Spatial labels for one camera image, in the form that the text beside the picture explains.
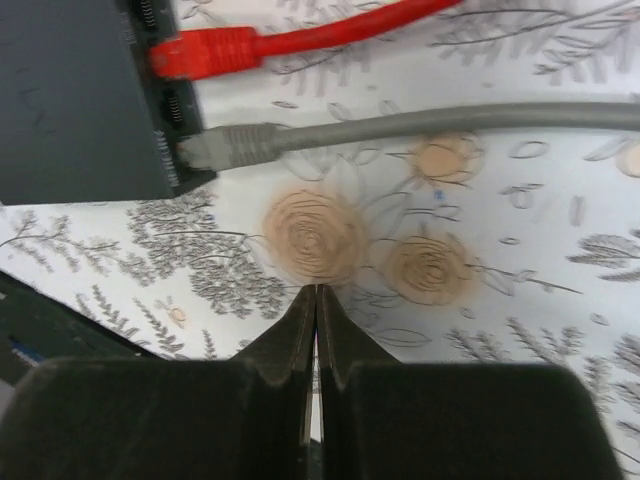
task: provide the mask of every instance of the table surface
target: table surface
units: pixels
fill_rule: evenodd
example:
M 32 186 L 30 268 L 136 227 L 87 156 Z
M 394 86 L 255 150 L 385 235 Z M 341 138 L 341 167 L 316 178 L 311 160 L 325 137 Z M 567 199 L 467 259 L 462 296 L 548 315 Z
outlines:
M 267 32 L 383 3 L 174 6 L 182 28 Z M 208 126 L 507 101 L 636 102 L 639 41 L 637 1 L 468 1 L 400 32 L 277 58 L 196 90 Z M 638 177 L 640 138 L 627 132 L 364 142 L 223 172 L 172 201 L 0 207 L 0 268 L 166 358 L 225 358 L 268 328 L 302 283 L 300 269 L 274 258 L 281 244 L 264 220 L 274 198 L 288 195 L 278 204 L 287 207 L 292 189 L 306 190 L 322 212 L 362 220 L 367 265 L 339 290 L 374 339 L 403 361 L 570 368 L 631 478 L 640 476 Z M 322 222 L 307 225 L 314 242 L 346 235 L 335 217 Z M 276 243 L 292 241 L 288 224 L 278 225 Z M 306 247 L 291 248 L 295 259 Z

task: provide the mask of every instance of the black box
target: black box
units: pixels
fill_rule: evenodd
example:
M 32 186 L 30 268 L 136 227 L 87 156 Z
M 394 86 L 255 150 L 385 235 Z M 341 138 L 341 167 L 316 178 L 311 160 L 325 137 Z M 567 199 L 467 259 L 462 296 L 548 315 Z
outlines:
M 177 161 L 202 130 L 190 82 L 154 77 L 169 0 L 0 2 L 0 202 L 170 198 L 215 177 Z

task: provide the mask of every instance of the dark object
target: dark object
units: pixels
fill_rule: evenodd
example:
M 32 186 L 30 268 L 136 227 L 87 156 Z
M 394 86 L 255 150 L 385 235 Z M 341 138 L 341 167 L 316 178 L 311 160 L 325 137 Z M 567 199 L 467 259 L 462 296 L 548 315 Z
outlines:
M 0 202 L 143 200 L 215 177 L 177 159 L 202 129 L 190 82 L 146 52 L 176 35 L 170 0 L 0 6 Z
M 622 479 L 568 371 L 403 365 L 315 288 L 226 362 L 46 362 L 0 425 L 2 478 L 306 478 L 317 330 L 326 479 Z
M 15 385 L 58 357 L 151 357 L 137 345 L 0 272 L 0 379 Z

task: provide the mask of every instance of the white tablecloth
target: white tablecloth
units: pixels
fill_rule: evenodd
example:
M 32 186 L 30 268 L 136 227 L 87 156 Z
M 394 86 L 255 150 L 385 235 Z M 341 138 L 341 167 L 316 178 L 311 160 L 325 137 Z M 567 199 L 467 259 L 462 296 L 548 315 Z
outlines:
M 226 22 L 266 32 L 376 3 L 176 0 L 175 9 L 183 28 Z M 468 1 L 369 42 L 198 82 L 197 92 L 208 126 L 301 126 L 487 102 L 633 102 L 639 41 L 636 1 Z M 338 191 L 363 212 L 372 248 L 413 238 L 418 252 L 459 267 L 455 285 L 426 287 L 415 272 L 403 284 L 385 278 L 384 266 L 363 268 L 340 293 L 366 331 L 403 361 L 572 369 L 622 465 L 640 475 L 638 177 L 640 138 L 625 132 L 366 142 L 223 172 L 173 201 L 5 207 L 0 268 L 164 357 L 224 358 L 268 328 L 299 288 L 265 246 L 274 195 Z M 420 296 L 422 287 L 431 293 Z

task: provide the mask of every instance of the floral tablecloth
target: floral tablecloth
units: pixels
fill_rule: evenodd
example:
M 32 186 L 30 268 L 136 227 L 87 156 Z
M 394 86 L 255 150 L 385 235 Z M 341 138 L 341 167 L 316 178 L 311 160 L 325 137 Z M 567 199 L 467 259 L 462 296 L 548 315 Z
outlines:
M 268 32 L 382 3 L 174 6 L 183 28 Z M 634 102 L 639 41 L 632 0 L 468 1 L 197 91 L 208 126 L 487 102 Z M 364 142 L 223 172 L 172 201 L 2 208 L 0 268 L 170 359 L 233 355 L 305 281 L 335 281 L 352 318 L 403 361 L 570 368 L 628 475 L 640 476 L 638 177 L 640 138 L 626 132 Z

